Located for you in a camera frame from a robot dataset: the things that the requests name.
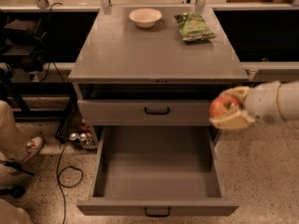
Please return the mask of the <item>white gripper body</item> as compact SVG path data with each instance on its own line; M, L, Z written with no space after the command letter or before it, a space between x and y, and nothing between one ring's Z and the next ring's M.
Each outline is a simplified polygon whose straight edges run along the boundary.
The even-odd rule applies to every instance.
M263 83L250 89L244 107L256 121L279 124L283 121L278 108L279 81Z

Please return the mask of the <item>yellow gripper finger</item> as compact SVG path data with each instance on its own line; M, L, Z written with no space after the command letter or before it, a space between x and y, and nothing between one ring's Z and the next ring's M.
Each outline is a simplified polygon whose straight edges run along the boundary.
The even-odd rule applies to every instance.
M246 129L255 122L245 109L233 108L229 111L212 111L210 123L221 130Z
M226 105L228 104L243 105L249 92L250 92L250 87L248 86L235 87L223 91L219 95L219 98Z

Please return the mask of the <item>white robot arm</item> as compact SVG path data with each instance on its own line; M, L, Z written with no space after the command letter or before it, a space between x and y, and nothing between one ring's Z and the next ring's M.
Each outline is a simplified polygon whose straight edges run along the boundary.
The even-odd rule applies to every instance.
M209 107L210 123L221 130L245 129L255 122L275 125L294 120L299 120L298 81L231 88Z

